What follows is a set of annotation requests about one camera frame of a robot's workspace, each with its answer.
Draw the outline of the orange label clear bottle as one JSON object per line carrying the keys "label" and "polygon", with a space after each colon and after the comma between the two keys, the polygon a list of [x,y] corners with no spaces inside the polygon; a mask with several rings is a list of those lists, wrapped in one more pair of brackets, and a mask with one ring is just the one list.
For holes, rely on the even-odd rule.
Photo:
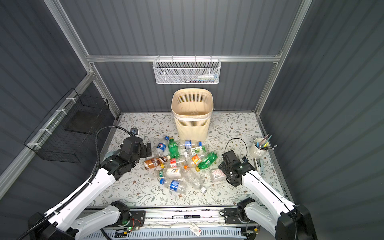
{"label": "orange label clear bottle", "polygon": [[186,166],[189,168],[195,168],[206,160],[208,153],[192,155],[188,155],[187,153],[185,153],[184,156],[186,158]]}

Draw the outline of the pepsi label clear bottle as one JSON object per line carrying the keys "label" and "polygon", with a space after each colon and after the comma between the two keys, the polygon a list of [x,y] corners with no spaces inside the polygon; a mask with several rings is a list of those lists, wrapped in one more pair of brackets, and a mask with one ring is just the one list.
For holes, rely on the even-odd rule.
{"label": "pepsi label clear bottle", "polygon": [[168,143],[169,143],[169,137],[165,136],[162,139],[158,139],[158,144],[155,147],[154,150],[154,156],[155,157],[165,157],[168,155]]}

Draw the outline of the blue cap blue label bottle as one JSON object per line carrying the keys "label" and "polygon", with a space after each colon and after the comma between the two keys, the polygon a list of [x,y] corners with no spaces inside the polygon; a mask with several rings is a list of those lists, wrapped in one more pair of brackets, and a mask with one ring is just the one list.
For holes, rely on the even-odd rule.
{"label": "blue cap blue label bottle", "polygon": [[161,178],[159,183],[166,189],[182,194],[186,191],[186,186],[180,181],[177,180],[168,180]]}

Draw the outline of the pink label white cap bottle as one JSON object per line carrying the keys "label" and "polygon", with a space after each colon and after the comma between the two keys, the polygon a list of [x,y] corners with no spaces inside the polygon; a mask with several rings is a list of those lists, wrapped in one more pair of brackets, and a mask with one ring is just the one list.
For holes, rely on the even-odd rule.
{"label": "pink label white cap bottle", "polygon": [[210,178],[212,182],[225,180],[227,176],[220,169],[213,169],[210,171]]}

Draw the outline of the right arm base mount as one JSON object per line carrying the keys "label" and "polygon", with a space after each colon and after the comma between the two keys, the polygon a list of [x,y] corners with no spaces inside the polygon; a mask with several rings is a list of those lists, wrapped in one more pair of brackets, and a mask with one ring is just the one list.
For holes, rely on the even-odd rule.
{"label": "right arm base mount", "polygon": [[227,225],[242,224],[240,220],[239,211],[237,208],[224,208],[222,211],[222,216],[224,216],[225,223]]}

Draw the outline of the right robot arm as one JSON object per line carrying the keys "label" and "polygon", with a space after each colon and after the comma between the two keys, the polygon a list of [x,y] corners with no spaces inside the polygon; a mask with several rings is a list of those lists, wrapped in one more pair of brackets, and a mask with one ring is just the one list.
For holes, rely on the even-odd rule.
{"label": "right robot arm", "polygon": [[222,154],[219,169],[227,182],[248,188],[264,208],[247,198],[238,203],[238,216],[242,222],[254,221],[271,233],[276,240],[316,240],[317,234],[310,211],[296,205],[271,187],[249,162],[242,162],[234,151]]}

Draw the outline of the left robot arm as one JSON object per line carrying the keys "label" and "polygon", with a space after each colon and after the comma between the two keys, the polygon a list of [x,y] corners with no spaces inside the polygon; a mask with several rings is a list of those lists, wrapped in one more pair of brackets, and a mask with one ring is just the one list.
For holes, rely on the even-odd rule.
{"label": "left robot arm", "polygon": [[138,129],[117,128],[129,136],[116,154],[104,160],[97,157],[91,176],[83,184],[44,214],[32,215],[28,220],[29,228],[19,236],[20,240],[26,237],[31,240],[79,240],[109,225],[129,225],[132,218],[130,208],[121,201],[114,201],[105,209],[79,219],[83,210],[101,192],[130,172],[140,159],[152,154],[152,145],[144,144]]}

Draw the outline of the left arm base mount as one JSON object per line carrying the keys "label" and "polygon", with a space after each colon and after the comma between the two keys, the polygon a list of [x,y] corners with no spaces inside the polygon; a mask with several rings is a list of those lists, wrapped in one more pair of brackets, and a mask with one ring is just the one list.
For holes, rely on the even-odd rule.
{"label": "left arm base mount", "polygon": [[146,211],[130,211],[121,214],[118,226],[126,228],[129,232],[144,226]]}

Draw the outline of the green cap white label bottle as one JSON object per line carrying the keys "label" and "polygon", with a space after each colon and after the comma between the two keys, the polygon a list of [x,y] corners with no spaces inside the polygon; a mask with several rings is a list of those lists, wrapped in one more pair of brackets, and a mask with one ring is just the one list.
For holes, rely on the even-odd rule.
{"label": "green cap white label bottle", "polygon": [[155,176],[158,178],[181,179],[183,177],[180,168],[166,168],[155,171]]}

